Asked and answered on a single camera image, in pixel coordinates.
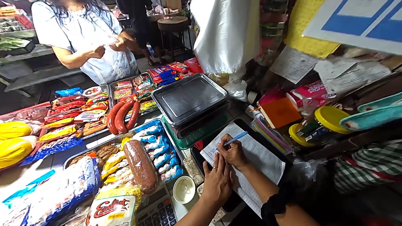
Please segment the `plastic-wrapped meat roll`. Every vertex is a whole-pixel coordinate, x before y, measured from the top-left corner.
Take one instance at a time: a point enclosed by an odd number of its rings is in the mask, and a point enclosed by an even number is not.
[[[142,187],[144,194],[149,195],[156,186],[158,176],[141,142],[138,140],[127,141],[124,144],[123,151],[126,154],[136,184]]]

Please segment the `wooden stool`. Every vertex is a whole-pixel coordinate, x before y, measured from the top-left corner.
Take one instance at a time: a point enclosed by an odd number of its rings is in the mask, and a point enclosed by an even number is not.
[[[172,58],[174,60],[174,51],[173,51],[173,44],[172,44],[172,33],[178,32],[181,35],[182,44],[183,44],[183,51],[185,51],[186,47],[184,46],[184,31],[187,30],[189,33],[189,41],[190,41],[190,48],[191,51],[193,47],[191,46],[191,37],[190,37],[190,29],[189,29],[189,22],[188,18],[185,16],[174,16],[171,19],[159,19],[158,20],[158,27],[161,32],[166,32],[169,34],[169,41],[170,41],[170,52],[172,54]]]

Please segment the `white t-shirt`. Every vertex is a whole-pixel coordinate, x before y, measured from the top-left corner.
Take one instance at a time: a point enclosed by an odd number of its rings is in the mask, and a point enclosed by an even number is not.
[[[39,43],[51,45],[72,52],[94,49],[104,45],[105,54],[101,59],[90,58],[80,69],[97,84],[110,84],[128,76],[139,74],[137,62],[131,51],[112,50],[108,43],[111,37],[120,34],[122,27],[107,6],[99,1],[84,16],[85,9],[69,11],[69,17],[61,21],[55,16],[53,6],[44,2],[32,4],[32,18]]]

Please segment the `orange notebook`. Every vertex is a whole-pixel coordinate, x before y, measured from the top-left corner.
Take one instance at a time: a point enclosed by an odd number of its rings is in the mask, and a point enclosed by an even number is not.
[[[260,111],[273,129],[302,118],[287,97],[261,105]]]

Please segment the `red sausage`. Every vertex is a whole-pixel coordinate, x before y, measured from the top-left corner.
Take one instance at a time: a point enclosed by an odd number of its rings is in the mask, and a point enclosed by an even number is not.
[[[115,135],[119,134],[119,131],[116,129],[115,126],[115,117],[117,115],[117,112],[120,110],[120,108],[124,105],[123,102],[118,102],[113,108],[110,110],[110,112],[107,114],[107,120],[106,120],[106,125],[109,131]]]
[[[135,123],[137,122],[139,116],[139,102],[136,101],[133,107],[133,113],[131,114],[130,120],[128,121],[126,128],[130,130],[134,127]]]
[[[127,133],[127,129],[124,125],[124,118],[127,114],[127,112],[133,108],[134,105],[134,100],[129,100],[127,101],[121,108],[120,110],[117,112],[117,115],[115,117],[115,126],[116,129],[121,132],[122,134]]]

